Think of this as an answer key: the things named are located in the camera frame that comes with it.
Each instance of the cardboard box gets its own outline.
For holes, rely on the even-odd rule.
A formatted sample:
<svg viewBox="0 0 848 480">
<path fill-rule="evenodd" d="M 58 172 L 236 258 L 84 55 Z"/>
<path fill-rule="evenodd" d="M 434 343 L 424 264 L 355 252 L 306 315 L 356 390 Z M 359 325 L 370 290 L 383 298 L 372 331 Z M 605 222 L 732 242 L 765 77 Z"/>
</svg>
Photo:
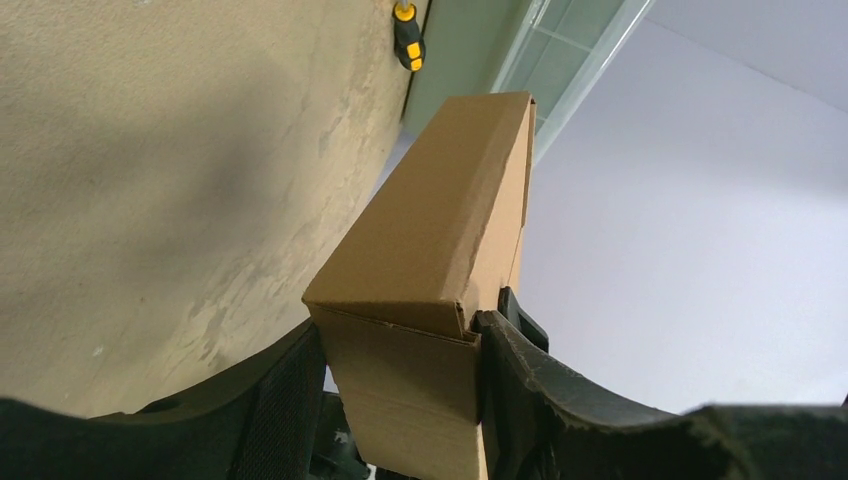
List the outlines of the cardboard box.
<svg viewBox="0 0 848 480">
<path fill-rule="evenodd" d="M 363 459 L 485 478 L 477 310 L 516 287 L 535 105 L 448 99 L 303 296 Z"/>
</svg>

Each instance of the box lid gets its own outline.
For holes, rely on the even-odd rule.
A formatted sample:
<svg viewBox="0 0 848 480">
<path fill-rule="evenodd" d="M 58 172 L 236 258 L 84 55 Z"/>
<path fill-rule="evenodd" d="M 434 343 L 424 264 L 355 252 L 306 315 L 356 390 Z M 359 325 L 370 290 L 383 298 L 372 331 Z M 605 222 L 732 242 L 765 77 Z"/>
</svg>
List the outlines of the box lid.
<svg viewBox="0 0 848 480">
<path fill-rule="evenodd" d="M 304 303 L 464 338 L 478 305 L 496 304 L 517 264 L 534 107 L 526 92 L 448 99 Z"/>
</svg>

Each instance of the screwdriver handle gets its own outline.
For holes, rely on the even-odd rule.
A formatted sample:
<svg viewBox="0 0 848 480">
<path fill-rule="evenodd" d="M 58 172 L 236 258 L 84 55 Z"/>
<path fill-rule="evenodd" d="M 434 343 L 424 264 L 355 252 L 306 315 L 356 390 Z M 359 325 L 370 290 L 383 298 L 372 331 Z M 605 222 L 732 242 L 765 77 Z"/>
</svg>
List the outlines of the screwdriver handle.
<svg viewBox="0 0 848 480">
<path fill-rule="evenodd" d="M 415 4 L 407 2 L 395 3 L 392 19 L 395 28 L 395 56 L 401 65 L 411 72 L 417 72 L 424 66 L 424 38 L 415 16 L 418 9 Z"/>
</svg>

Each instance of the beige wall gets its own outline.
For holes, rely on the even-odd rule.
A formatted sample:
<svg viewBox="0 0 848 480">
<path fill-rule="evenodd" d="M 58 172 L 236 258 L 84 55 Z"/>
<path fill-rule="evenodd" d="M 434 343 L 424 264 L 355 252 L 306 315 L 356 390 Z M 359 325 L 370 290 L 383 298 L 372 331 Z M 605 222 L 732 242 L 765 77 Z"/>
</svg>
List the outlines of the beige wall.
<svg viewBox="0 0 848 480">
<path fill-rule="evenodd" d="M 0 394 L 134 410 L 304 319 L 398 133 L 391 4 L 5 2 Z"/>
</svg>

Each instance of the concrete wall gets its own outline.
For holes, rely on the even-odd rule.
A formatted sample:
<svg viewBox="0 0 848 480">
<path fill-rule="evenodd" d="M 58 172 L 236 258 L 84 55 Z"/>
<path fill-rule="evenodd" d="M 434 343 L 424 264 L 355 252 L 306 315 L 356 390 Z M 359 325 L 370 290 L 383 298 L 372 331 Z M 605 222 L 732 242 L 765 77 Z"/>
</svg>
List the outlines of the concrete wall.
<svg viewBox="0 0 848 480">
<path fill-rule="evenodd" d="M 4 2 L 0 395 L 134 411 L 302 322 L 400 130 L 392 5 Z"/>
<path fill-rule="evenodd" d="M 652 23 L 536 167 L 522 305 L 680 411 L 848 390 L 848 114 Z"/>
</svg>

